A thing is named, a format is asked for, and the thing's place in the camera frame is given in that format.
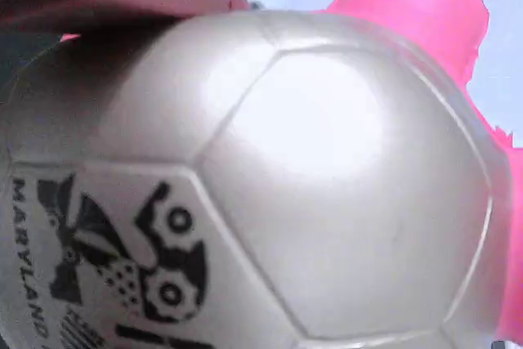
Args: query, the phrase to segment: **silver soccer ball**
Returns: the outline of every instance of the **silver soccer ball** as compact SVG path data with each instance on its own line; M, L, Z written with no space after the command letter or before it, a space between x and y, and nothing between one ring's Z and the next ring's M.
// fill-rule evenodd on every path
M492 342L507 161L402 38L341 16L206 16L62 43L9 92L12 347Z

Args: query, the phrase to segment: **black logo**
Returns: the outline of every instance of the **black logo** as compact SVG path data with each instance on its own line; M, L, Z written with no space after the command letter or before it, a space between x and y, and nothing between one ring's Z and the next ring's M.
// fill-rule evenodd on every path
M121 338L131 339L132 341L171 347L172 349L214 349L214 346L209 345L208 343L162 336L150 331L124 326L122 324L116 326L116 334Z
M163 241L158 220L162 220L162 230L181 239L194 232L194 218L185 207L171 207L164 210L165 217L157 217L158 205L171 193L170 185L159 183L133 219L156 254L157 263L151 268L132 259L110 219L89 195L80 195L78 215L74 222L69 221L73 184L74 176L62 182L38 182L38 201L56 228L62 248L56 278L50 284L51 295L82 305L77 267L85 263L96 269L115 298L135 315L160 323L178 323L196 315L207 288L206 248L201 240L186 248L168 247Z
M105 348L105 340L78 313L70 308L60 324L60 342L64 349Z

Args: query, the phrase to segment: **white soccer ball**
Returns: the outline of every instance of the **white soccer ball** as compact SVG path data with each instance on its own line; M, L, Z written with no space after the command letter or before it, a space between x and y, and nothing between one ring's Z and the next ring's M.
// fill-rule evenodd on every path
M493 340L506 159L386 30L252 11L87 35L26 67L0 121L17 349Z

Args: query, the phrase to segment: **gear graphic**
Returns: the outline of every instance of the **gear graphic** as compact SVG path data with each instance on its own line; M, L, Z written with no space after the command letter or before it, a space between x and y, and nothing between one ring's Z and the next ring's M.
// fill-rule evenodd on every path
M198 311L198 290L183 272L159 268L145 284L145 296L160 316L182 321L192 318Z
M201 240L194 229L194 218L187 208L169 202L155 207L153 228L168 248L190 251Z

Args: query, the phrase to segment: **dark object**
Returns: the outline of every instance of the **dark object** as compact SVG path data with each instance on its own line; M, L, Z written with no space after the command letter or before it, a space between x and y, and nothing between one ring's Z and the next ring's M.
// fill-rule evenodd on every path
M251 2L251 8L253 10L261 10L264 6L260 2Z
M2 88L15 72L59 41L57 34L0 34L0 104L5 101Z

